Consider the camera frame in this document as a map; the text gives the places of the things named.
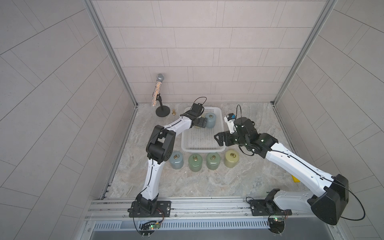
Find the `yellow tea canister front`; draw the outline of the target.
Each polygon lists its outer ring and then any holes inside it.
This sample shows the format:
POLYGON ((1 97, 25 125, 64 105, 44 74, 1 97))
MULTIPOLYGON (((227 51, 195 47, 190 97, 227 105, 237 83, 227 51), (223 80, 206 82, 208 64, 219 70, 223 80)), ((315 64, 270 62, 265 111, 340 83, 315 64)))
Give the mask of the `yellow tea canister front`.
POLYGON ((239 159, 240 159, 240 155, 237 151, 228 150, 225 153, 224 164, 227 168, 234 168, 238 164, 239 159))

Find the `white plastic basket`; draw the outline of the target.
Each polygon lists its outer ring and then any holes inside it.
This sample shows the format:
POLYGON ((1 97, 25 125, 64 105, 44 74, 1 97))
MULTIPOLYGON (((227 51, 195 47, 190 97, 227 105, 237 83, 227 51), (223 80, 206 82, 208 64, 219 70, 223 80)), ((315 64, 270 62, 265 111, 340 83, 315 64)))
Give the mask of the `white plastic basket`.
POLYGON ((214 153, 225 150, 226 146, 219 146, 214 138, 214 135, 217 133, 224 132, 222 110, 217 107, 205 107, 205 117, 208 118, 212 114, 216 115, 216 123, 213 128, 192 127, 182 133, 181 148, 183 151, 190 153, 214 153))

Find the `green tea canister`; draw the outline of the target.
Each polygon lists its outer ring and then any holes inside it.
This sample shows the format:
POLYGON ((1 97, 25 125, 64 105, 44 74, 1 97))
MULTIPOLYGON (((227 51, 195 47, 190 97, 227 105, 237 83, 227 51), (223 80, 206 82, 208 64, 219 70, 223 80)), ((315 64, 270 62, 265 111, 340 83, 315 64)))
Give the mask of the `green tea canister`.
POLYGON ((188 163, 192 172, 199 172, 202 169, 203 158, 200 154, 191 154, 188 163))
POLYGON ((221 157, 218 153, 208 153, 206 158, 207 167, 210 170, 216 170, 221 162, 221 157))

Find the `blue tea canister front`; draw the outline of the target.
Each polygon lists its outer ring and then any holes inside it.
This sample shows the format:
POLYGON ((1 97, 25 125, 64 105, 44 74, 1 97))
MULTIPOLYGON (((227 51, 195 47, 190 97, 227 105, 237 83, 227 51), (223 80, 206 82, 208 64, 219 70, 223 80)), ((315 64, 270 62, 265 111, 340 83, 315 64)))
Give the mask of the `blue tea canister front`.
POLYGON ((179 151, 174 151, 169 159, 169 162, 173 169, 181 169, 184 166, 183 154, 179 151))

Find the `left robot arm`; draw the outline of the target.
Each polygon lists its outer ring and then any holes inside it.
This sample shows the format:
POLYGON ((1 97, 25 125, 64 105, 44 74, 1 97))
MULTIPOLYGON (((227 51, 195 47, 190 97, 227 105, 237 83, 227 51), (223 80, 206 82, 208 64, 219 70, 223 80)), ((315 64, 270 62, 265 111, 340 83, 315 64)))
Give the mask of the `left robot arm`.
POLYGON ((201 117, 203 112, 203 104, 194 103, 176 121, 169 125, 154 127, 146 147, 148 170, 143 190, 138 194, 139 199, 149 202, 157 200, 162 170, 173 153, 176 137, 193 126, 205 128, 207 119, 201 117))

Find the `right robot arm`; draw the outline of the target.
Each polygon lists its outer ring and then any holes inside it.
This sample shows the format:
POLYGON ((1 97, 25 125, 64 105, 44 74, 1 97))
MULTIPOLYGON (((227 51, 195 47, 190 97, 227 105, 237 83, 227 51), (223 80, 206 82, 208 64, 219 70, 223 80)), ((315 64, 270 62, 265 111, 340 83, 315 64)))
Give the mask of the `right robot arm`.
POLYGON ((246 148, 252 155, 280 166, 309 189, 307 192, 273 189, 265 198, 270 214, 278 210, 312 212, 329 225, 338 223, 349 202, 349 181, 344 176, 332 176, 292 153, 273 136, 259 134, 255 123, 246 117, 228 114, 224 121, 228 131, 214 136, 220 146, 246 148))

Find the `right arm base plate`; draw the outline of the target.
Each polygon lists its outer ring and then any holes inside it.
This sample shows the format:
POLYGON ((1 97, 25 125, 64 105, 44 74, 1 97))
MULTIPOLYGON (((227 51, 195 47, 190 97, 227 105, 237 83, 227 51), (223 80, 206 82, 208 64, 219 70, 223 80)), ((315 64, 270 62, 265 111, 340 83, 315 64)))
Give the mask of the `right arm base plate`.
POLYGON ((266 200, 247 200, 250 205, 252 216, 283 216, 288 217, 292 215, 291 210, 280 209, 273 201, 267 202, 266 200))

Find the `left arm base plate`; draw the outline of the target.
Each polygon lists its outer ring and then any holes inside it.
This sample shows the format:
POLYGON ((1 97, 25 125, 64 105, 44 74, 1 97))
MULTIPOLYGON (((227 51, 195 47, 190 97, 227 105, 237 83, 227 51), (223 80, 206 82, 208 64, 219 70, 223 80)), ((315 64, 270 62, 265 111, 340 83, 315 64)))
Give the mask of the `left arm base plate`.
POLYGON ((169 217, 171 201, 134 201, 128 209, 130 218, 169 217))

